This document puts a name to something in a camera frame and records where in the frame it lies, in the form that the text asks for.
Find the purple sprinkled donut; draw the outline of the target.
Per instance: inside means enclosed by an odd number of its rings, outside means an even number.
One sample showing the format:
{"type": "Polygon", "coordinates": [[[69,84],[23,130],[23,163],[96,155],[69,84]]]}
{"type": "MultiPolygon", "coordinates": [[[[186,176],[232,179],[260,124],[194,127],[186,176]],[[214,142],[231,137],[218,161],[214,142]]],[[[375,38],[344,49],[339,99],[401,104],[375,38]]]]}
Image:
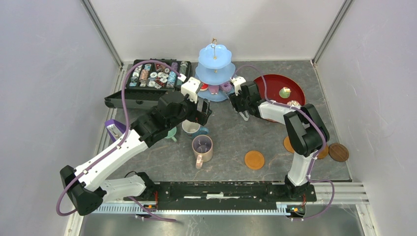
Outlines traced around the purple sprinkled donut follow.
{"type": "Polygon", "coordinates": [[[230,82],[224,82],[219,87],[224,93],[229,93],[232,90],[233,85],[230,82]]]}

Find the red frosted donut cake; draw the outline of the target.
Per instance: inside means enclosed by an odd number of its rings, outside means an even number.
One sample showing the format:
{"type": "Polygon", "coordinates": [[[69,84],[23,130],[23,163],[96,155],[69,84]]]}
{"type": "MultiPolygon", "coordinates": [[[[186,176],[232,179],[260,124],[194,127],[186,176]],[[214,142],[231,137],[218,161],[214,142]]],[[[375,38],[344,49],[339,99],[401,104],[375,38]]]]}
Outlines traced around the red frosted donut cake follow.
{"type": "Polygon", "coordinates": [[[200,91],[206,91],[206,90],[208,90],[208,88],[209,88],[209,85],[208,85],[208,84],[203,84],[203,85],[200,87],[200,91]]]}

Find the pink mousse cake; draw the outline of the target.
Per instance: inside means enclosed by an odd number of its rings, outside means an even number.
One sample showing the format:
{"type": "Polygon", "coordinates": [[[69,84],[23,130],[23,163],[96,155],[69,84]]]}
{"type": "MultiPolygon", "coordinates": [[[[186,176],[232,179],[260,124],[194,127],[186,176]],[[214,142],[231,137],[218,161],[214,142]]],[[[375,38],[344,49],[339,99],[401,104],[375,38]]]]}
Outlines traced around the pink mousse cake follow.
{"type": "Polygon", "coordinates": [[[210,94],[217,95],[219,93],[219,85],[209,85],[208,90],[210,94]]]}

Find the green mousse cake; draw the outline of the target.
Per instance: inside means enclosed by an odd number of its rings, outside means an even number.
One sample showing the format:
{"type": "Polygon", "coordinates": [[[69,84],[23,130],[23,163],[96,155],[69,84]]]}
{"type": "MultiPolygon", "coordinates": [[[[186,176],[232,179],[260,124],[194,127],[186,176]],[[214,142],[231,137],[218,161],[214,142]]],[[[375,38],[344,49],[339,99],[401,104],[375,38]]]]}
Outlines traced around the green mousse cake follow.
{"type": "Polygon", "coordinates": [[[291,89],[288,87],[283,87],[280,91],[279,91],[279,96],[283,99],[287,99],[290,97],[291,95],[291,89]]]}

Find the blue three-tier cake stand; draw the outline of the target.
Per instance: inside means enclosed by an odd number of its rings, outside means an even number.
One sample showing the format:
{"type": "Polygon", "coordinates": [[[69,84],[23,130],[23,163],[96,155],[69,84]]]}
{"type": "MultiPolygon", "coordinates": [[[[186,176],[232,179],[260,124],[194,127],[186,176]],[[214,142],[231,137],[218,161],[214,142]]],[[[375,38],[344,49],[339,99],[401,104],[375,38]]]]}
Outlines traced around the blue three-tier cake stand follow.
{"type": "MultiPolygon", "coordinates": [[[[236,66],[232,63],[232,52],[225,45],[218,44],[213,38],[211,43],[200,50],[195,77],[203,84],[221,85],[230,82],[236,66]]],[[[210,94],[209,90],[199,91],[198,96],[212,102],[221,102],[228,99],[228,94],[219,88],[217,95],[210,94]]]]}

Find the white chocolate drizzled donut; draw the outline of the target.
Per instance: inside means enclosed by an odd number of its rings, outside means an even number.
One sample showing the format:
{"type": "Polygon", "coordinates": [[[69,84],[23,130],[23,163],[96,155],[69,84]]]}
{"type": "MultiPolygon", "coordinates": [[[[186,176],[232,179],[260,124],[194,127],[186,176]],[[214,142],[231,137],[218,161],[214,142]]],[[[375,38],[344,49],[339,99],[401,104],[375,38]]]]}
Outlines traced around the white chocolate drizzled donut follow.
{"type": "Polygon", "coordinates": [[[298,101],[296,101],[296,100],[291,100],[291,101],[289,101],[289,102],[287,103],[287,105],[289,105],[289,106],[293,106],[293,107],[300,107],[300,106],[301,106],[301,104],[300,104],[298,101]]]}

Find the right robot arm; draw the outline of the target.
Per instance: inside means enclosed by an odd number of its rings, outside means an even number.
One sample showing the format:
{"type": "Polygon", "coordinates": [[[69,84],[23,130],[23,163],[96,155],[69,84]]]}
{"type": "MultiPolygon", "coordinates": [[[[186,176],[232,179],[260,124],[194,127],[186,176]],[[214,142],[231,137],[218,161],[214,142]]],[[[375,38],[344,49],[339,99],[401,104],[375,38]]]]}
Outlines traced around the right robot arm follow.
{"type": "Polygon", "coordinates": [[[309,185],[311,161],[329,139],[328,130],[317,109],[309,103],[290,106],[262,99],[257,84],[247,82],[243,77],[233,78],[231,83],[234,92],[229,94],[229,100],[237,112],[285,125],[294,156],[285,176],[284,195],[291,201],[298,200],[309,185]]]}

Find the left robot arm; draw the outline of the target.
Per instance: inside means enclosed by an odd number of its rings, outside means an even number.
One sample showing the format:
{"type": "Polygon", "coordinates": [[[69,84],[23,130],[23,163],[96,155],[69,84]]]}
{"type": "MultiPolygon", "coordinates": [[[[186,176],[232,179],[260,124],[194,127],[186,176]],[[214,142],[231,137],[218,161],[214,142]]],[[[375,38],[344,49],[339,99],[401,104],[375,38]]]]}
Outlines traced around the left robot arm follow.
{"type": "Polygon", "coordinates": [[[167,92],[159,98],[157,105],[142,112],[118,141],[86,163],[78,167],[67,165],[60,170],[64,190],[56,205],[57,214],[65,216],[60,211],[65,195],[75,207],[68,215],[77,212],[80,216],[94,212],[107,200],[133,196],[145,201],[151,199],[154,186],[141,176],[110,181],[107,177],[127,160],[164,139],[169,130],[183,121],[206,125],[211,113],[207,99],[193,100],[191,95],[179,91],[167,92]]]}

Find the round red serving tray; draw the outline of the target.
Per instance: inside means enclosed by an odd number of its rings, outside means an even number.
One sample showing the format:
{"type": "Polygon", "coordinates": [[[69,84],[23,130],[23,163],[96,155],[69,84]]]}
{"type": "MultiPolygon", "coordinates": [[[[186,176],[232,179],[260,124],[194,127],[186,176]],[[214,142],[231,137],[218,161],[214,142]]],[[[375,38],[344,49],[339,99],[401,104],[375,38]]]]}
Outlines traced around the round red serving tray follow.
{"type": "Polygon", "coordinates": [[[258,77],[254,82],[258,85],[261,98],[264,99],[264,102],[259,106],[261,118],[263,119],[284,124],[284,114],[292,111],[289,105],[287,105],[289,101],[296,100],[301,106],[305,104],[303,90],[295,81],[288,77],[267,74],[263,77],[258,77]],[[287,99],[279,96],[279,91],[283,87],[288,87],[292,91],[287,99]]]}

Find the rose gold marble mug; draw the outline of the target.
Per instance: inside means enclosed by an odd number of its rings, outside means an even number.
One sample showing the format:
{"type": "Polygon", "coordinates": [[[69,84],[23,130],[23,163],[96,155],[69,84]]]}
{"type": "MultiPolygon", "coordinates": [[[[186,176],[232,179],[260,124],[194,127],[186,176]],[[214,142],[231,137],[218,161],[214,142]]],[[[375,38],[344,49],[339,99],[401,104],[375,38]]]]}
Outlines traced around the rose gold marble mug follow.
{"type": "Polygon", "coordinates": [[[198,135],[192,141],[192,149],[196,157],[195,167],[201,169],[203,164],[213,157],[213,141],[208,135],[198,135]]]}

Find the mint green cup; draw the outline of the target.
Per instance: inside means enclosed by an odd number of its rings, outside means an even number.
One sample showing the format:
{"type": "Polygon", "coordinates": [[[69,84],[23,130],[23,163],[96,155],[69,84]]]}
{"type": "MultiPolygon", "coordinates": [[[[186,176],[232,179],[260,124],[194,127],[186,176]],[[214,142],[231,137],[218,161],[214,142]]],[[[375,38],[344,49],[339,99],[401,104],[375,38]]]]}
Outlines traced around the mint green cup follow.
{"type": "Polygon", "coordinates": [[[168,134],[167,134],[167,136],[165,137],[165,139],[171,139],[171,140],[173,140],[174,142],[177,142],[177,139],[176,139],[176,137],[175,137],[176,133],[177,133],[177,128],[176,128],[176,127],[174,127],[174,128],[172,128],[171,130],[169,130],[169,131],[168,131],[168,134]]]}

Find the tan wooden coaster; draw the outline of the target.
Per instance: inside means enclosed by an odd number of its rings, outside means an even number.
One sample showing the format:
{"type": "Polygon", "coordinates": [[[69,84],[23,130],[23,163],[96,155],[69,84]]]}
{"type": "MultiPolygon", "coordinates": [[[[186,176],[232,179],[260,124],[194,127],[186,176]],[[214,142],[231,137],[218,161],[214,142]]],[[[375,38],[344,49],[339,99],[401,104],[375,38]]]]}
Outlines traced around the tan wooden coaster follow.
{"type": "Polygon", "coordinates": [[[291,145],[291,143],[290,143],[290,139],[289,139],[288,136],[284,138],[283,145],[284,145],[284,148],[288,152],[290,152],[290,153],[294,153],[295,152],[294,149],[293,149],[293,147],[292,147],[292,145],[291,145]]]}

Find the black poker chip case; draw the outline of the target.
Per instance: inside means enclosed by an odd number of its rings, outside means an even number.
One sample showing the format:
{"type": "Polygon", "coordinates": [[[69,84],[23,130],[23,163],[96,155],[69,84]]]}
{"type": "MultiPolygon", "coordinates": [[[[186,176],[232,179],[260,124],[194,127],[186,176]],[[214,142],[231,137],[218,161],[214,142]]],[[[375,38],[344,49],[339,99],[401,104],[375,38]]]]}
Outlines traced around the black poker chip case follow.
{"type": "MultiPolygon", "coordinates": [[[[158,60],[189,78],[192,75],[192,64],[189,61],[176,59],[158,60]]],[[[125,103],[128,109],[144,109],[157,105],[158,100],[166,92],[179,90],[181,80],[175,72],[164,65],[144,63],[129,74],[125,85],[125,103]]],[[[104,98],[108,108],[122,109],[121,91],[104,98]]]]}

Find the light orange wooden coaster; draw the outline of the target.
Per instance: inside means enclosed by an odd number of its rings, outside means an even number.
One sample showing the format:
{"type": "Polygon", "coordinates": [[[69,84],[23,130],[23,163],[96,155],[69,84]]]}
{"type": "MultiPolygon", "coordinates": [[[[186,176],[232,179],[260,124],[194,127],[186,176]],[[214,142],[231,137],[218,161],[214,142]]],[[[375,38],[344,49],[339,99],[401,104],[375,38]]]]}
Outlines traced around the light orange wooden coaster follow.
{"type": "Polygon", "coordinates": [[[265,158],[259,151],[252,150],[245,155],[244,162],[248,168],[259,170],[264,166],[265,158]]]}

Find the dark brown wooden coaster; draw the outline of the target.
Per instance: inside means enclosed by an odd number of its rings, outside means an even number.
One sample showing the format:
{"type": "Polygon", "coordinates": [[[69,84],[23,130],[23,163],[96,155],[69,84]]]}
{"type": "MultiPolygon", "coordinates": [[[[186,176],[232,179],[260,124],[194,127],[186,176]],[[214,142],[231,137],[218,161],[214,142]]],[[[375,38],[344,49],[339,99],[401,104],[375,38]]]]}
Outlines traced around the dark brown wooden coaster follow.
{"type": "Polygon", "coordinates": [[[340,143],[333,143],[329,146],[329,155],[338,162],[345,162],[350,156],[348,149],[340,143]]]}

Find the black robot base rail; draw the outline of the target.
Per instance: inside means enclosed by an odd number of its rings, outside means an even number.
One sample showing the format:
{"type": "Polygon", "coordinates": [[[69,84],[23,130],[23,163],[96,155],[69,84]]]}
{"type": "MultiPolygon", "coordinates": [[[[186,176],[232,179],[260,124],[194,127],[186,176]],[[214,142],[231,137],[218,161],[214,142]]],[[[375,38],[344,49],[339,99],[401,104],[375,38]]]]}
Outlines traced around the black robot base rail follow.
{"type": "Polygon", "coordinates": [[[117,197],[90,203],[81,211],[146,215],[285,215],[306,211],[308,205],[364,205],[369,199],[361,183],[311,183],[291,194],[283,182],[274,181],[161,181],[155,182],[135,200],[117,197]]]}

